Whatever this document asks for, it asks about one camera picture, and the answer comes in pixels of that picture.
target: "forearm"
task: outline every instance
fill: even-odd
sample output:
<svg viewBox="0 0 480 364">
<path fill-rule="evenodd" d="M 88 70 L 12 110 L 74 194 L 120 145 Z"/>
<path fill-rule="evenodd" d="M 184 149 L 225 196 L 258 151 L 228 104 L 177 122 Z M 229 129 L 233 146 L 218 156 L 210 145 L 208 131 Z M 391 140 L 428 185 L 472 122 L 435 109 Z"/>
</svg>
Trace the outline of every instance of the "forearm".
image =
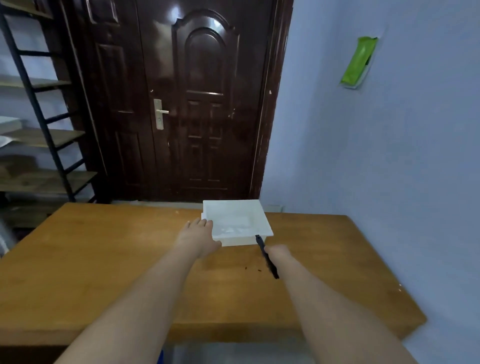
<svg viewBox="0 0 480 364">
<path fill-rule="evenodd" d="M 416 363 L 375 315 L 329 288 L 293 257 L 280 267 L 280 276 L 318 363 Z"/>
<path fill-rule="evenodd" d="M 176 245 L 91 324 L 57 363 L 156 363 L 198 251 Z"/>
</svg>

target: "black metal ladder frame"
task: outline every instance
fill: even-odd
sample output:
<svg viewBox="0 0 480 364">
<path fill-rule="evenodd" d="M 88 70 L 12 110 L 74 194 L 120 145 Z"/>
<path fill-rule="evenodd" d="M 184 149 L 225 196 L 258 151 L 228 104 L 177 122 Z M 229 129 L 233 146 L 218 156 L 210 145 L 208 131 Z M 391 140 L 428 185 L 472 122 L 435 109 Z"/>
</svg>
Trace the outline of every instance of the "black metal ladder frame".
<svg viewBox="0 0 480 364">
<path fill-rule="evenodd" d="M 61 9 L 59 9 L 60 5 L 59 4 L 53 4 L 52 6 L 52 11 L 56 10 L 57 12 Z M 73 191 L 72 186 L 70 185 L 70 182 L 68 181 L 68 174 L 77 169 L 80 165 L 85 163 L 84 158 L 81 158 L 79 161 L 75 162 L 71 166 L 64 168 L 62 165 L 62 162 L 60 160 L 58 151 L 65 148 L 66 146 L 72 144 L 75 142 L 77 139 L 71 140 L 68 143 L 62 144 L 60 146 L 55 146 L 55 143 L 53 142 L 52 136 L 50 134 L 50 130 L 48 128 L 48 124 L 65 119 L 70 116 L 74 116 L 80 113 L 79 110 L 73 111 L 73 112 L 67 112 L 61 115 L 57 115 L 51 118 L 45 118 L 42 112 L 42 109 L 40 107 L 40 104 L 38 102 L 38 99 L 36 97 L 37 92 L 44 92 L 44 91 L 49 91 L 49 90 L 54 90 L 54 89 L 61 89 L 63 87 L 72 87 L 72 82 L 70 84 L 65 84 L 65 85 L 46 85 L 46 86 L 33 86 L 30 78 L 28 76 L 28 73 L 25 69 L 25 65 L 22 61 L 22 55 L 24 56 L 40 56 L 40 57 L 62 57 L 63 52 L 65 52 L 64 47 L 62 46 L 62 53 L 56 53 L 56 52 L 40 52 L 40 51 L 30 51 L 30 50 L 21 50 L 17 48 L 17 45 L 15 43 L 15 40 L 13 38 L 12 31 L 10 29 L 10 26 L 5 18 L 5 15 L 11 15 L 11 16 L 23 16 L 23 17 L 30 17 L 36 20 L 39 20 L 41 22 L 53 22 L 53 19 L 47 18 L 47 17 L 42 17 L 38 16 L 35 14 L 31 14 L 29 12 L 25 12 L 22 10 L 18 9 L 12 9 L 4 6 L 3 4 L 0 3 L 0 28 L 2 30 L 2 33 L 5 37 L 5 40 L 7 42 L 8 48 L 10 50 L 10 53 L 12 54 L 13 60 L 15 62 L 15 65 L 17 67 L 18 73 L 20 75 L 20 78 L 24 84 L 25 90 L 27 92 L 28 98 L 30 100 L 30 103 L 32 104 L 32 107 L 35 112 L 35 116 L 38 120 L 38 123 L 40 124 L 40 129 L 42 130 L 42 133 L 45 137 L 45 141 L 47 142 L 48 149 L 50 150 L 50 153 L 52 154 L 53 161 L 55 163 L 55 167 L 57 168 L 57 171 L 60 175 L 63 187 L 65 188 L 65 191 L 67 193 L 68 199 L 70 202 L 76 202 L 75 196 L 82 190 L 84 189 L 88 184 L 92 182 L 91 178 L 87 183 L 83 184 L 80 188 L 77 190 Z M 60 43 L 64 45 L 65 38 L 62 39 L 62 37 L 65 37 L 65 35 L 61 34 L 61 32 L 58 34 L 60 38 Z M 70 54 L 68 51 L 65 52 L 65 56 L 68 58 L 72 57 L 72 54 Z M 64 58 L 65 63 L 67 65 L 68 71 L 70 78 L 72 77 L 72 72 L 71 72 L 71 67 L 72 65 L 69 64 L 69 60 L 67 57 Z M 77 95 L 77 102 L 78 102 L 78 107 L 81 109 L 81 106 L 83 107 L 84 105 L 80 105 L 81 99 L 79 100 L 78 95 Z M 93 196 L 88 202 L 94 202 L 96 200 L 96 196 Z"/>
</svg>

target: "door panel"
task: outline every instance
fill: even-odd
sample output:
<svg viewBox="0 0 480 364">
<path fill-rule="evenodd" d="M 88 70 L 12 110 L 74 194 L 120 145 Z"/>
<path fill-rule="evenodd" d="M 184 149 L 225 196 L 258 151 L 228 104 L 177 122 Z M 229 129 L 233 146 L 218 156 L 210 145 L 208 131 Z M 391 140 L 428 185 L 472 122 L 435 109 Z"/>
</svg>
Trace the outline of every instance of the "door panel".
<svg viewBox="0 0 480 364">
<path fill-rule="evenodd" d="M 114 198 L 156 199 L 155 149 L 135 2 L 74 2 L 88 62 L 83 77 L 94 85 L 95 94 L 88 98 Z"/>
<path fill-rule="evenodd" d="M 138 0 L 159 196 L 247 198 L 272 1 Z"/>
</svg>

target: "tabletop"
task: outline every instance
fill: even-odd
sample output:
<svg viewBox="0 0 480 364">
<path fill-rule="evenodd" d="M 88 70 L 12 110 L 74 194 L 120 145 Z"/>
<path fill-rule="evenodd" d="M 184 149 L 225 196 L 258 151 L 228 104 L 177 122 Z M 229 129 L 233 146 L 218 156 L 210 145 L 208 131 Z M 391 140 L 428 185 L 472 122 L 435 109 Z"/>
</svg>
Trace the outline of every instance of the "tabletop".
<svg viewBox="0 0 480 364">
<path fill-rule="evenodd" d="M 200 210 L 67 203 L 0 260 L 0 345 L 68 345 L 173 244 Z M 266 244 L 286 244 L 314 275 L 403 338 L 426 317 L 341 215 L 267 213 Z M 168 341 L 301 337 L 284 284 L 257 245 L 198 260 Z"/>
</svg>

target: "wall-mounted holder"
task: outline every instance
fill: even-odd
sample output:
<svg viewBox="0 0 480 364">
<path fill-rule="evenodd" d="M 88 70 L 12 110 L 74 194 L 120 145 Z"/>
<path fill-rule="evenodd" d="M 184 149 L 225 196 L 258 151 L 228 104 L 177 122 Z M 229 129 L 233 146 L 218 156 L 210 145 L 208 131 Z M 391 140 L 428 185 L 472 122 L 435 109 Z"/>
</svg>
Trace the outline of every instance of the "wall-mounted holder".
<svg viewBox="0 0 480 364">
<path fill-rule="evenodd" d="M 357 49 L 343 74 L 340 85 L 344 88 L 356 89 L 361 85 L 372 64 L 372 56 L 378 38 L 361 36 L 358 38 Z"/>
</svg>

